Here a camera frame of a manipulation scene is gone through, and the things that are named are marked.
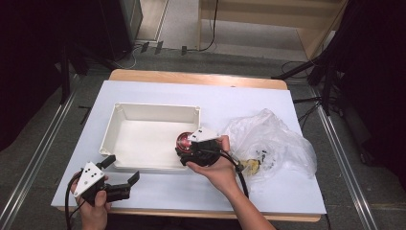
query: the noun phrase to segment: white plastic tray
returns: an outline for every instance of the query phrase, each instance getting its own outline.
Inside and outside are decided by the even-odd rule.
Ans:
[[[200,126],[200,107],[116,103],[101,143],[102,155],[116,155],[119,169],[185,170],[176,138]]]

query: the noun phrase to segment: human hand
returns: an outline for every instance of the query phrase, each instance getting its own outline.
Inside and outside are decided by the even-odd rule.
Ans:
[[[223,135],[216,141],[225,152],[230,150],[230,141],[228,136]],[[206,176],[210,182],[224,195],[231,193],[231,191],[234,189],[239,190],[234,165],[224,157],[220,157],[210,167],[201,167],[193,162],[187,162],[186,165],[195,173]]]
[[[75,191],[78,186],[78,179],[74,181],[71,187],[71,193]],[[107,212],[110,211],[111,203],[106,203],[107,193],[106,191],[98,191],[95,197],[95,206],[93,207],[88,202],[84,201],[82,197],[77,197],[76,201],[80,206],[80,216],[82,223],[82,230],[99,230],[104,229],[107,225]]]

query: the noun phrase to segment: white table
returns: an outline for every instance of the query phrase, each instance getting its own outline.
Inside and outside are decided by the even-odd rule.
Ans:
[[[52,206],[63,210],[67,184],[72,175],[87,161],[98,163],[103,160],[99,149],[115,103],[198,105],[201,107],[201,125],[217,131],[233,118],[253,116],[268,108],[291,130],[301,133],[288,90],[107,80],[57,188]],[[115,169],[113,165],[104,171],[112,185],[125,183],[134,173]],[[308,178],[289,170],[281,170],[267,180],[263,190],[252,192],[250,199],[268,219],[317,221],[326,213],[316,177]],[[76,205],[72,195],[69,205],[71,209]],[[130,199],[114,202],[112,212],[235,217],[227,199],[205,177],[190,170],[182,173],[142,172],[140,180],[132,187]]]

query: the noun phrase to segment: clear plastic bag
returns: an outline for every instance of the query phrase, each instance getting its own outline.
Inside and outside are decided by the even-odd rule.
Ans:
[[[244,174],[253,182],[273,176],[285,168],[314,176],[317,159],[311,144],[290,130],[271,110],[234,119],[223,133],[230,138],[231,153],[243,163],[250,160]]]

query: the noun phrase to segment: electrical cable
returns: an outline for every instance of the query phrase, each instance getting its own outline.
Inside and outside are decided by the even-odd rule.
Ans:
[[[84,201],[81,203],[81,205],[79,205],[78,208],[76,208],[76,209],[71,213],[71,215],[69,216],[69,219],[72,218],[72,216],[74,215],[74,213],[77,212],[77,211],[80,209],[80,207],[83,206],[83,204],[84,204],[85,202],[86,202],[86,200],[84,200]]]
[[[331,230],[331,223],[330,223],[330,221],[329,221],[328,214],[325,214],[325,217],[326,217],[326,221],[327,221],[328,230]]]
[[[71,187],[74,184],[75,180],[79,179],[81,176],[82,171],[76,173],[72,179],[69,181],[68,183],[68,188],[66,189],[66,194],[65,194],[65,219],[66,219],[66,227],[68,230],[72,230],[72,226],[71,226],[71,217],[69,215],[69,194],[71,193]]]
[[[132,55],[132,57],[134,58],[134,63],[133,63],[130,67],[123,67],[122,65],[120,65],[120,64],[117,63],[116,61],[114,61],[114,63],[115,63],[117,66],[119,66],[120,68],[122,68],[122,69],[126,69],[126,70],[131,69],[132,67],[134,67],[134,66],[137,64],[137,59],[135,58],[134,53],[135,53],[136,50],[138,50],[138,49],[140,49],[140,48],[142,48],[142,47],[143,47],[142,45],[138,45],[138,44],[134,46],[134,49],[133,49],[132,52],[131,52],[131,55]]]
[[[202,50],[193,49],[193,50],[188,50],[188,51],[204,52],[204,51],[207,51],[210,47],[212,47],[212,45],[214,43],[214,39],[215,39],[215,22],[217,20],[217,10],[218,10],[218,0],[215,1],[214,20],[213,20],[213,38],[212,38],[212,42],[210,43],[210,45]]]
[[[239,165],[234,161],[234,159],[227,152],[224,151],[224,153],[220,153],[220,155],[222,157],[226,158],[227,160],[229,160],[234,165],[234,167],[236,168],[237,175],[239,177],[239,181],[241,181],[242,190],[243,190],[245,196],[247,196],[247,198],[249,198],[247,183],[245,182],[244,175],[242,174],[242,171],[240,170]]]
[[[282,65],[282,67],[281,67],[282,72],[283,72],[284,74],[285,74],[286,72],[283,70],[283,68],[284,68],[287,64],[290,64],[290,63],[305,63],[305,62],[304,62],[304,61],[291,60],[291,61],[288,61],[288,62],[284,63],[284,64]],[[307,78],[307,77],[309,76],[309,74],[307,73],[307,69],[305,69],[304,72],[305,72],[305,76],[299,76],[299,77],[294,77],[294,76],[292,76],[291,78],[292,78],[292,79],[305,79],[305,78]]]
[[[245,196],[247,196],[247,198],[249,198],[247,183],[245,182],[244,175],[242,174],[242,171],[240,169],[240,165],[238,165],[235,162],[235,160],[226,151],[222,150],[221,152],[217,152],[217,151],[207,150],[207,149],[201,149],[201,151],[213,153],[213,154],[219,154],[220,156],[222,156],[222,157],[226,158],[228,161],[230,161],[236,169],[236,173],[239,177],[239,181],[241,182],[242,191],[244,192]]]

